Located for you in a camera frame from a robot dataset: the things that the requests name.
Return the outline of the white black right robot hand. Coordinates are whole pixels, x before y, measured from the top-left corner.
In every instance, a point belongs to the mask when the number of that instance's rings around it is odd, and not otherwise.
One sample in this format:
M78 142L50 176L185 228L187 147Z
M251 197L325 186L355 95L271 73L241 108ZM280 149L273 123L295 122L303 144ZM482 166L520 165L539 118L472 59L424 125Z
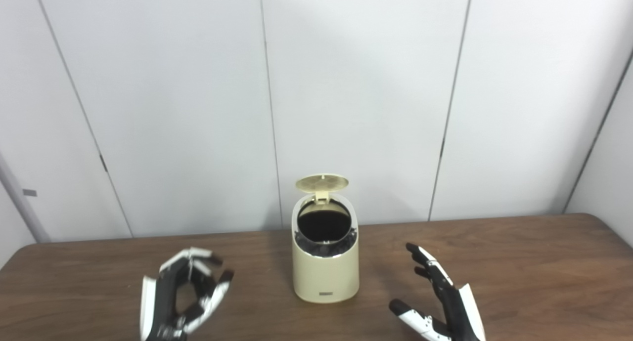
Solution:
M485 329L470 285L455 287L440 262L423 247L406 243L406 249L418 264L415 273L432 285L445 312L445 322L397 298L389 303L391 312L426 341L484 341Z

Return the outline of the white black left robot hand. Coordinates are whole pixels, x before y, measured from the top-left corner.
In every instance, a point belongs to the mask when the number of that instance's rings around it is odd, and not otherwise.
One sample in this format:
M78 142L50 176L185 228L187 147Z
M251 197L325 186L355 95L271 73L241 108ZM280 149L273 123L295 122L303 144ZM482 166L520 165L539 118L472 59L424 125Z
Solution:
M215 278L210 265L221 266L223 260L211 250L189 247L160 266L158 278L144 276L140 302L139 332L141 341L185 341L201 327L224 300L234 271L226 269ZM177 292L191 285L196 300L178 312Z

